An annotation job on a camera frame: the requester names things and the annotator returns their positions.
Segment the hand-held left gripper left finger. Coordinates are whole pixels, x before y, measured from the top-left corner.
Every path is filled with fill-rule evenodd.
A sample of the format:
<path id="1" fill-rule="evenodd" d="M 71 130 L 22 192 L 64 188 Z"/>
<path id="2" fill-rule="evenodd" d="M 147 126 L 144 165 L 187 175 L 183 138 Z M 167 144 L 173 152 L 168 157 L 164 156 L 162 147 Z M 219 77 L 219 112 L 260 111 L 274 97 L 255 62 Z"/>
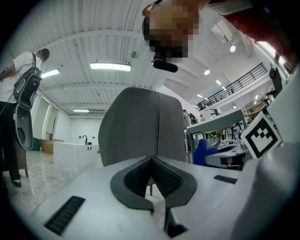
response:
<path id="1" fill-rule="evenodd" d="M 85 199 L 62 233 L 63 240 L 165 240 L 149 210 L 134 210 L 117 200 L 111 192 L 113 175 L 143 157 L 95 168 L 55 192 L 33 211 L 33 217 L 45 225 L 72 197 Z"/>

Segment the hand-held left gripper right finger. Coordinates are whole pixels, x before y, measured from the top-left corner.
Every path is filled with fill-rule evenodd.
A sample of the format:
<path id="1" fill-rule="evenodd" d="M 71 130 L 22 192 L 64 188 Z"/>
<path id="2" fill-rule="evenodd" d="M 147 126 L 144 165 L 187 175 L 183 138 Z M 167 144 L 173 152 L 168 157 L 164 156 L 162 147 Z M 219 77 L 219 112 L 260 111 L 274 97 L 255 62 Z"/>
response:
<path id="1" fill-rule="evenodd" d="M 242 171 L 192 165 L 153 157 L 175 176 L 177 184 L 165 198 L 163 230 L 152 230 L 152 240 L 255 240 L 257 227 L 250 195 L 257 161 Z"/>

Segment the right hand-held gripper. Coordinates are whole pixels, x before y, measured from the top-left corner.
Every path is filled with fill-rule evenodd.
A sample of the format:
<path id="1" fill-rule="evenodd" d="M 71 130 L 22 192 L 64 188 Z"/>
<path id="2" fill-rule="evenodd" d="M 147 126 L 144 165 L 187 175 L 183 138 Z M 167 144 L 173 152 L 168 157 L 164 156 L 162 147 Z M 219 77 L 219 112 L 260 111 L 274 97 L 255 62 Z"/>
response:
<path id="1" fill-rule="evenodd" d="M 241 134 L 252 159 L 259 159 L 267 151 L 277 147 L 282 139 L 267 116 L 260 112 Z M 219 168 L 243 168 L 247 151 L 232 150 L 239 145 L 237 140 L 220 140 L 217 151 L 220 153 L 204 158 L 206 164 Z"/>

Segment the grey chair with blue seat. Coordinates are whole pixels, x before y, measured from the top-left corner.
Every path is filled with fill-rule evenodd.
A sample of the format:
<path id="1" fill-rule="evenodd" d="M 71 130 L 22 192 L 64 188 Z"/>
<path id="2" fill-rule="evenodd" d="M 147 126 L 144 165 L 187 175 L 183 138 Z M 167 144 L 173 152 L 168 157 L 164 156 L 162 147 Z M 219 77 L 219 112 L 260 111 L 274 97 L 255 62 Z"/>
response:
<path id="1" fill-rule="evenodd" d="M 167 207 L 187 204 L 196 192 L 194 176 L 175 165 L 186 157 L 183 109 L 174 97 L 123 89 L 101 121 L 98 146 L 111 193 L 130 208 L 152 209 L 145 200 L 150 182 Z"/>

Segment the grey table white top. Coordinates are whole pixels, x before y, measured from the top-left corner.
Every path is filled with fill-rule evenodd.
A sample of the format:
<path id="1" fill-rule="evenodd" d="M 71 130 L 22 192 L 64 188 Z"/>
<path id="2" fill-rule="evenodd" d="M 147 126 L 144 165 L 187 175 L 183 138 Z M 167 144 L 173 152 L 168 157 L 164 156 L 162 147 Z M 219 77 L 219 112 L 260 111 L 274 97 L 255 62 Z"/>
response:
<path id="1" fill-rule="evenodd" d="M 240 124 L 241 121 L 243 122 L 243 129 L 246 129 L 247 124 L 244 118 L 243 111 L 241 109 L 233 109 L 210 120 L 205 120 L 204 122 L 188 126 L 186 129 L 186 134 L 190 140 L 192 163 L 194 164 L 193 154 L 196 150 L 193 135 L 207 133 L 216 129 L 227 129 L 232 127 L 236 123 Z"/>

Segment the white island counter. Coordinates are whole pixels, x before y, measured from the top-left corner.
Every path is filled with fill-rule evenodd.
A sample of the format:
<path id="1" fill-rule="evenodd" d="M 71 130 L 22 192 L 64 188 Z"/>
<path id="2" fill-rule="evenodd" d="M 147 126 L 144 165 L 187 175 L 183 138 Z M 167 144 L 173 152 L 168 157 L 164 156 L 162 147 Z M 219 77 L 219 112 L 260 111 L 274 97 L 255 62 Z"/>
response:
<path id="1" fill-rule="evenodd" d="M 98 146 L 54 142 L 53 165 L 65 171 L 80 171 L 98 160 Z"/>

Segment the black balcony railing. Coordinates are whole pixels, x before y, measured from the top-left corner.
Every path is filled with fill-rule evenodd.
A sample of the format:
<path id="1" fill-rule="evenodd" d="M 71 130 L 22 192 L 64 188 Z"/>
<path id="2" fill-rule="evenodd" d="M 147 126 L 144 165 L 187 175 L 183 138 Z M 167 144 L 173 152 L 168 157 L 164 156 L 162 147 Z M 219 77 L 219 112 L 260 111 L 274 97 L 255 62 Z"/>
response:
<path id="1" fill-rule="evenodd" d="M 195 108 L 198 111 L 201 111 L 221 100 L 224 100 L 225 98 L 245 88 L 246 86 L 248 86 L 249 84 L 251 84 L 252 82 L 254 82 L 255 80 L 259 79 L 260 77 L 266 74 L 267 74 L 267 69 L 265 68 L 263 63 L 260 63 L 255 68 L 251 69 L 246 74 L 244 74 L 242 77 L 232 82 L 228 86 L 224 87 L 222 90 L 204 99 L 202 102 L 196 104 Z"/>

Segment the cardboard box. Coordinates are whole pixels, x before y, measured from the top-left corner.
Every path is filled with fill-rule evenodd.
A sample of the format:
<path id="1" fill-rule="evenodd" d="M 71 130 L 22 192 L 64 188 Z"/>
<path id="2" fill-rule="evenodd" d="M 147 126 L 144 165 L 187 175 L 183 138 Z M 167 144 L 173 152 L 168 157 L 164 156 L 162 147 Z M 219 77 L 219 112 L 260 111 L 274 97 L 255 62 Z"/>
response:
<path id="1" fill-rule="evenodd" d="M 53 154 L 53 145 L 54 143 L 63 143 L 64 140 L 53 139 L 53 140 L 42 140 L 41 141 L 41 150 L 47 154 Z"/>

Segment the dark wooden cabinet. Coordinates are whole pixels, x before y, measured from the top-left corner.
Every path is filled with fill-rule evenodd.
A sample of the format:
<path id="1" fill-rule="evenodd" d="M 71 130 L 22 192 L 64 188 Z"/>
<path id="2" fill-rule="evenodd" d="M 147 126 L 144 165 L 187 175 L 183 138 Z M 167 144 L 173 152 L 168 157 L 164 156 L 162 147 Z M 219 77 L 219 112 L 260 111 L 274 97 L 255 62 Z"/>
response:
<path id="1" fill-rule="evenodd" d="M 15 141 L 15 150 L 18 162 L 18 169 L 24 170 L 25 175 L 28 178 L 28 168 L 27 168 L 27 160 L 26 160 L 26 151 L 19 145 L 17 141 Z"/>

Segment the grey shell backpack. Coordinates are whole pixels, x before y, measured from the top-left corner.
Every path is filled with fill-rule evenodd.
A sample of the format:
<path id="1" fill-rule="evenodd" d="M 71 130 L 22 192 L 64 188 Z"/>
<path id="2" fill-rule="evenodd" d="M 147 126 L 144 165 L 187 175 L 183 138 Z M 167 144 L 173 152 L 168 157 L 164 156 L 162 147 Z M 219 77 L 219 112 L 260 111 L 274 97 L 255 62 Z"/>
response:
<path id="1" fill-rule="evenodd" d="M 33 147 L 33 130 L 31 109 L 33 98 L 39 88 L 41 71 L 32 67 L 26 71 L 15 84 L 13 95 L 16 100 L 13 119 L 15 122 L 15 137 L 21 148 L 31 150 Z"/>

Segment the white ceiling air conditioner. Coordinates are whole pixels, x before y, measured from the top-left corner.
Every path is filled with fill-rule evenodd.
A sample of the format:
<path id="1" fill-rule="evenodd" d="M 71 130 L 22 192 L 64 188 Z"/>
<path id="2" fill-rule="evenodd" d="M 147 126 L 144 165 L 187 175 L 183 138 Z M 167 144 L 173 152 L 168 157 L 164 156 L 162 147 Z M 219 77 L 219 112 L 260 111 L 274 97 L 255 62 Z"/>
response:
<path id="1" fill-rule="evenodd" d="M 216 35 L 222 44 L 229 43 L 232 40 L 233 33 L 223 19 L 214 24 L 211 27 L 211 31 Z"/>

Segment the person's red shirt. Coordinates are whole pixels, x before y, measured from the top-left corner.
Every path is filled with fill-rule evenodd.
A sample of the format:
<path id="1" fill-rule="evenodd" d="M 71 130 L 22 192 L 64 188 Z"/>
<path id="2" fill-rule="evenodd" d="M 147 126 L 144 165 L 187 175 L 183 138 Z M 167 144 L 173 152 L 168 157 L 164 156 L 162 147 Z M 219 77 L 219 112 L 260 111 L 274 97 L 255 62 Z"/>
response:
<path id="1" fill-rule="evenodd" d="M 246 9 L 231 8 L 223 17 L 248 37 L 270 44 L 291 69 L 296 68 L 298 57 L 290 40 L 265 13 L 254 6 L 247 6 Z"/>

